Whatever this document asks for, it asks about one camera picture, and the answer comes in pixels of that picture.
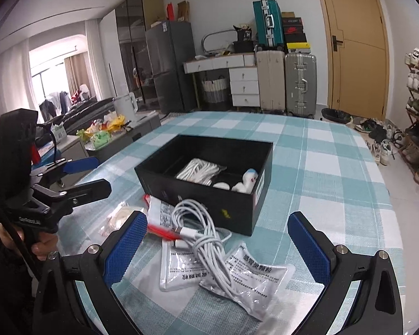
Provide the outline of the person's left hand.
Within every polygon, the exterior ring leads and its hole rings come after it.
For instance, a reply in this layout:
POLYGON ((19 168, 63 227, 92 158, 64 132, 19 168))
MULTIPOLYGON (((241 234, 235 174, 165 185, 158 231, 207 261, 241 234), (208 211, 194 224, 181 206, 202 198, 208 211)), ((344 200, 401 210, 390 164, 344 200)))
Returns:
MULTIPOLYGON (((14 251, 19 256, 21 256, 21 253, 17 249, 17 246, 15 245, 13 239, 1 223, 0 239, 7 249, 14 251)), ((32 245, 32 253, 34 253, 40 261, 45 261, 50 252, 57 250, 58 240, 59 238, 56 234, 40 232, 39 241, 32 245)))

